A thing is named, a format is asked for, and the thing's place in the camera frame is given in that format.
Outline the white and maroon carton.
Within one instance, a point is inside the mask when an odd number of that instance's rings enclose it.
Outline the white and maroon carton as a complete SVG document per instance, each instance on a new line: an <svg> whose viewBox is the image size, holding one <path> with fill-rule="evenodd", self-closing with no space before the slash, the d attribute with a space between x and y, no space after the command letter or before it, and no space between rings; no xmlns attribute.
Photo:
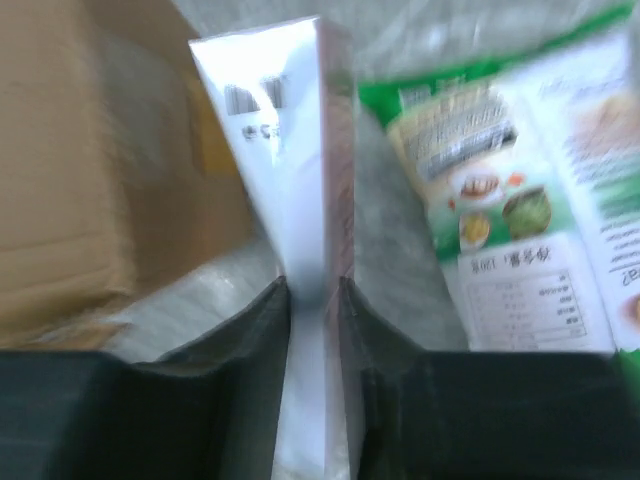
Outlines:
<svg viewBox="0 0 640 480"><path fill-rule="evenodd" d="M277 462L329 473L338 290L354 270L349 34L320 17L189 44L290 294Z"/></svg>

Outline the green snack bag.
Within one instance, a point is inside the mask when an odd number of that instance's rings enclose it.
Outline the green snack bag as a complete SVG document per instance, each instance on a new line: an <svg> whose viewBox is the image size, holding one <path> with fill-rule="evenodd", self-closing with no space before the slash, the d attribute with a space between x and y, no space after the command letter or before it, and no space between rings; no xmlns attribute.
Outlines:
<svg viewBox="0 0 640 480"><path fill-rule="evenodd" d="M639 348L634 7L360 86L424 203L473 350Z"/></svg>

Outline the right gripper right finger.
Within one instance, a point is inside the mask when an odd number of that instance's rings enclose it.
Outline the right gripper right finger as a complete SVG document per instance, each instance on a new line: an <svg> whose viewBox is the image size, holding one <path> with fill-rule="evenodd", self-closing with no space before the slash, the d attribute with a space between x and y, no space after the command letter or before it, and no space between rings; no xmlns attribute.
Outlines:
<svg viewBox="0 0 640 480"><path fill-rule="evenodd" d="M355 479L635 479L630 354L431 351L339 287Z"/></svg>

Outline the brown cardboard express box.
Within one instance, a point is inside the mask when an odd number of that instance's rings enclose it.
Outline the brown cardboard express box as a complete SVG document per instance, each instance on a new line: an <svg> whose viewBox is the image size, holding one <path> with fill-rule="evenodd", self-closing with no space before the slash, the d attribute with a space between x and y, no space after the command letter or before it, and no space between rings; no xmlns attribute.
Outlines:
<svg viewBox="0 0 640 480"><path fill-rule="evenodd" d="M1 5L1 345L96 349L252 215L171 1Z"/></svg>

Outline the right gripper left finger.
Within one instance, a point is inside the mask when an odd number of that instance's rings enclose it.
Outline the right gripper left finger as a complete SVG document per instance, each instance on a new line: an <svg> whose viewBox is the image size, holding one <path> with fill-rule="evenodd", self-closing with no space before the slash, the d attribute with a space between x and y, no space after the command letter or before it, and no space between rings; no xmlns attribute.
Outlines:
<svg viewBox="0 0 640 480"><path fill-rule="evenodd" d="M153 362L97 350L1 354L5 479L267 479L290 335L278 278Z"/></svg>

